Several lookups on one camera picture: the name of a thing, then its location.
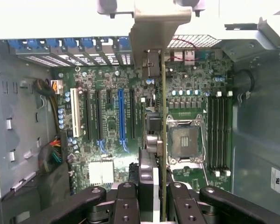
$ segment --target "motherboard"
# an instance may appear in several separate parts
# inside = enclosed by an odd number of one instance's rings
[[[175,181],[196,190],[205,178],[231,187],[231,65],[223,58],[166,62],[168,166]],[[147,147],[147,118],[163,104],[161,80],[144,79],[133,66],[56,68],[53,74],[74,193],[128,181],[129,165]]]

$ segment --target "green circuit board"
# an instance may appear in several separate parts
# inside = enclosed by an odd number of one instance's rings
[[[209,102],[205,93],[222,91],[226,94],[232,87],[232,79],[227,77],[231,61],[207,59],[196,62],[194,66],[168,62],[166,67],[170,68],[166,83],[167,114],[171,114],[174,119],[192,119],[201,114],[207,134]],[[56,68],[53,74],[56,80],[62,80],[63,85],[63,93],[58,95],[58,108],[64,109],[61,132],[70,139],[67,150],[73,171],[74,191],[79,192],[91,185],[110,189],[113,182],[127,181],[129,164],[137,163],[138,151],[145,148],[145,113],[152,108],[158,111],[162,104],[160,81],[143,80],[142,74],[134,70],[133,66],[81,67],[78,71],[75,68]],[[218,76],[223,77],[224,81],[217,82],[215,77]],[[79,137],[72,136],[72,107],[65,96],[73,88],[78,93],[81,120]],[[124,127],[120,127],[119,90],[123,91],[124,98]],[[126,134],[126,147],[120,142],[120,129]],[[231,147],[227,159],[230,163]],[[176,181],[188,182],[194,189],[205,186],[202,169],[175,169],[173,175]],[[230,190],[230,177],[215,177],[208,172],[208,178],[210,184]]]

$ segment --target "capacitor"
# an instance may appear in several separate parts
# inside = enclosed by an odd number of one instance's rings
[[[61,109],[58,109],[58,113],[59,113],[59,114],[63,114],[63,112],[64,112],[64,109],[62,109],[62,108],[61,108]]]

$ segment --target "metal wall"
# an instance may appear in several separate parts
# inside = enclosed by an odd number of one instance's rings
[[[32,89],[36,78],[50,79],[50,73],[11,56],[0,41],[0,197],[38,170],[38,152],[56,133],[51,107],[41,108]]]
[[[255,88],[233,107],[233,193],[280,215],[280,50],[236,66],[243,68]]]

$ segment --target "label sticker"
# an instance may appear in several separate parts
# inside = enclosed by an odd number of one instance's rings
[[[272,167],[271,171],[271,188],[280,193],[280,170]]]

